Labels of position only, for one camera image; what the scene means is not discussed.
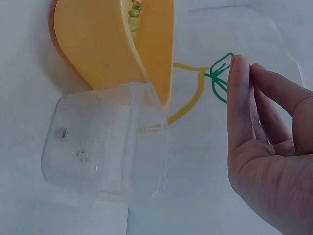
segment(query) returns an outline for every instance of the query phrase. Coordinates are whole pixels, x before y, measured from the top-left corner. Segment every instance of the white surface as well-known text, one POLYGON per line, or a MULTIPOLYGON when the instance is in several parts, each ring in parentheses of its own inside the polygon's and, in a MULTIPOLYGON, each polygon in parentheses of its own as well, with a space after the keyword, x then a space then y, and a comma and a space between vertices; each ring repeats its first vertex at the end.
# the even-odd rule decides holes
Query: white surface
POLYGON ((0 1, 0 234, 125 235, 126 205, 92 205, 51 187, 42 174, 57 101, 87 89, 52 45, 50 4, 0 1))

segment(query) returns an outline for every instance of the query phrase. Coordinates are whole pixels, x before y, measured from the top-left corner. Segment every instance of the orange plastic container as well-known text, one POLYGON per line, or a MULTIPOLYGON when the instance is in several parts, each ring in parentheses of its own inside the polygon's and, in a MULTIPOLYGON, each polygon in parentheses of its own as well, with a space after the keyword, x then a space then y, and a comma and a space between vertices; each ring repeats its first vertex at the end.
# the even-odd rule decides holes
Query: orange plastic container
POLYGON ((94 90, 151 82, 166 108, 171 96, 174 1, 143 0, 133 40, 132 0, 58 0, 53 30, 58 47, 94 90))

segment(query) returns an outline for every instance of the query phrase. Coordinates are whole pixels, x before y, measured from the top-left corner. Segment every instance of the human hand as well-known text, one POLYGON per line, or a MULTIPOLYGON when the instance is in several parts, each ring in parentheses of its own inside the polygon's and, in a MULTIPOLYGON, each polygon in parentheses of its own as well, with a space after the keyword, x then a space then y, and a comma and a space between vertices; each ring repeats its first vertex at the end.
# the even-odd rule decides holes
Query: human hand
POLYGON ((227 95, 233 189, 282 233, 313 234, 313 92, 235 56, 227 95), (292 135, 270 99, 291 115, 292 135))

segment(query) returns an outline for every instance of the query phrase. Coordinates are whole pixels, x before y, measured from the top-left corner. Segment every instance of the transparent plastic box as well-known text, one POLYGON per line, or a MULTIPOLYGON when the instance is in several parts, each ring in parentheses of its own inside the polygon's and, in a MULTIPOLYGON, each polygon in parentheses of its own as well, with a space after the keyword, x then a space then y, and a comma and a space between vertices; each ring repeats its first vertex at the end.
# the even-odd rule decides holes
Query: transparent plastic box
POLYGON ((70 94, 56 106, 43 173, 49 183, 83 195, 128 204, 157 201, 164 189, 167 136, 151 84, 70 94))

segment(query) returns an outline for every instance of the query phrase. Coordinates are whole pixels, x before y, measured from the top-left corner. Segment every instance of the finger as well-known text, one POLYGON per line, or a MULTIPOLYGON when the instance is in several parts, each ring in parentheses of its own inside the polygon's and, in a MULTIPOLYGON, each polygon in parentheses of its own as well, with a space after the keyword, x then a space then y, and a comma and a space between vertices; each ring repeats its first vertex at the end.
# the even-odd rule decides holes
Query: finger
POLYGON ((249 103, 249 63, 243 56, 232 58, 227 86, 228 151, 252 139, 249 103))
POLYGON ((281 105, 291 116, 298 104, 313 97, 311 91, 257 64, 251 66, 251 77, 258 89, 281 105))
POLYGON ((254 89, 254 97, 259 112, 261 125, 271 144, 279 144, 292 139, 284 121, 281 119, 273 102, 259 89, 254 89))
POLYGON ((250 82, 250 117, 252 121, 255 138, 263 144, 268 144, 266 134, 259 122, 258 109, 254 98, 254 87, 252 82, 250 82))

